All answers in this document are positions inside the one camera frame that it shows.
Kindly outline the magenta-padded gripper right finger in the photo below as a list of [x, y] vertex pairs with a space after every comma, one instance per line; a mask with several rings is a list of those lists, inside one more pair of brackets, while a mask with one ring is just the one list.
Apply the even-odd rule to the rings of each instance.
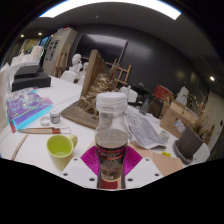
[[127, 147], [123, 170], [126, 189], [140, 188], [163, 177], [151, 158], [142, 157], [130, 146]]

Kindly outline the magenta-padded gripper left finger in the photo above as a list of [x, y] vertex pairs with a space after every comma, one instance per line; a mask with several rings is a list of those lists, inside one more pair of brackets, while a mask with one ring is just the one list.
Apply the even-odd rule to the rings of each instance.
[[62, 172], [62, 177], [84, 188], [97, 188], [99, 161], [95, 147], [81, 157], [73, 157]]

